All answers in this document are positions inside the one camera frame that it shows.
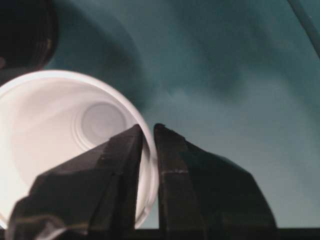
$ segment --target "dark green background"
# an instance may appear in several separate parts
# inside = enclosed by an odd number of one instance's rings
[[[320,225],[320,61],[287,1],[53,2],[47,69],[103,80],[150,127],[250,171],[278,227]],[[302,5],[320,28],[320,1]],[[144,227],[157,224],[155,207]]]

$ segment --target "cup rim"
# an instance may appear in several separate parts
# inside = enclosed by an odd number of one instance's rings
[[[151,134],[147,123],[145,122],[145,120],[143,119],[139,111],[136,109],[136,107],[118,90],[108,85],[107,83],[101,80],[98,80],[97,78],[94,78],[92,76],[89,76],[83,73],[68,71],[68,70],[41,70],[41,71],[35,71],[35,72],[27,73],[19,77],[16,77],[0,87],[0,100],[7,92],[9,92],[10,90],[12,90],[17,86],[20,86],[22,84],[25,84],[31,81],[39,80],[39,79],[45,79],[45,78],[70,79],[70,80],[80,81],[82,83],[87,83],[89,85],[97,87],[103,90],[104,92],[107,92],[108,94],[116,98],[121,104],[123,104],[127,108],[127,110],[132,114],[132,116],[134,116],[134,118],[140,125],[142,132],[144,134],[145,140],[147,142],[147,145],[149,147],[149,154],[150,154],[149,170],[150,170],[151,178],[150,178],[149,193],[148,193],[147,201],[145,203],[145,207],[142,213],[138,217],[136,216],[136,219],[135,219],[135,228],[138,228],[149,215],[151,208],[153,206],[153,203],[155,202],[156,197],[158,195],[158,188],[159,188],[157,149],[153,139],[153,135]],[[0,214],[0,227],[4,229],[7,228],[5,219],[3,218],[3,216],[1,216],[1,214]]]

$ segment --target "black cylindrical object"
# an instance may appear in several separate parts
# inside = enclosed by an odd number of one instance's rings
[[[58,21],[51,0],[0,3],[0,85],[41,69],[57,44]]]

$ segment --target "white plastic cup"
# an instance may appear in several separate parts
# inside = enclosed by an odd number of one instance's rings
[[[152,134],[120,92],[93,77],[48,70],[0,87],[0,226],[44,171],[139,124],[144,133],[135,227],[151,211],[159,177]]]

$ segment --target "black plastic piece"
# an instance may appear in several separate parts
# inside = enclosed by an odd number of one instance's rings
[[[7,240],[104,239],[135,224],[143,133],[138,125],[40,175]]]
[[[162,124],[155,126],[154,137],[161,179],[160,227],[170,236],[166,239],[204,239],[204,226],[208,239],[276,237],[273,214],[250,173]]]
[[[206,239],[200,206],[188,168],[180,156],[180,152],[187,150],[185,139],[161,124],[154,127],[154,139],[160,175],[160,230],[166,240]]]

